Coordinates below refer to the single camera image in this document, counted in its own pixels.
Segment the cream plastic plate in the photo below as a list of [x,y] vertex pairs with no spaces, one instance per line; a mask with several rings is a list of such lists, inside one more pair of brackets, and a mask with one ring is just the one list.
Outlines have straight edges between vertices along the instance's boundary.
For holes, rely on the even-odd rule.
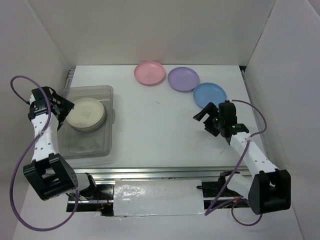
[[74,128],[93,127],[104,118],[104,105],[94,98],[81,98],[74,102],[74,107],[67,115],[67,122]]

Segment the blue plastic plate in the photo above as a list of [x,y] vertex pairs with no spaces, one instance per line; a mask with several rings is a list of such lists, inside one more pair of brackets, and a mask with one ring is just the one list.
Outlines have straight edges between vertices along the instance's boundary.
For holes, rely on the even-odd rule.
[[204,108],[208,103],[213,103],[215,106],[218,106],[227,100],[227,94],[219,85],[204,82],[193,90],[193,99],[200,108]]

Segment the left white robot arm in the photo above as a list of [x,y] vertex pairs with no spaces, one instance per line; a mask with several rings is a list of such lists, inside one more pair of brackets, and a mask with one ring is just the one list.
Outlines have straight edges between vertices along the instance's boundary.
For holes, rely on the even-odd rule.
[[97,197],[99,187],[93,177],[87,172],[77,175],[59,151],[58,131],[74,104],[48,86],[33,89],[29,103],[28,119],[36,141],[23,174],[35,192],[44,201],[74,191],[86,200]]

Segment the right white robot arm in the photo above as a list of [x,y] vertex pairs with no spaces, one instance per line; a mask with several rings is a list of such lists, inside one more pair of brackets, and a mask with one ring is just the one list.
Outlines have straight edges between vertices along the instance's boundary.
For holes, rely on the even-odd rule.
[[221,195],[239,194],[239,200],[247,200],[256,215],[288,210],[291,207],[291,175],[273,164],[253,141],[253,137],[263,130],[250,133],[249,129],[238,122],[236,100],[215,106],[208,103],[198,114],[196,121],[203,122],[204,129],[211,135],[223,137],[239,155],[240,159],[232,171],[220,174],[217,184],[218,193],[204,213],[210,214],[218,208],[216,202]]

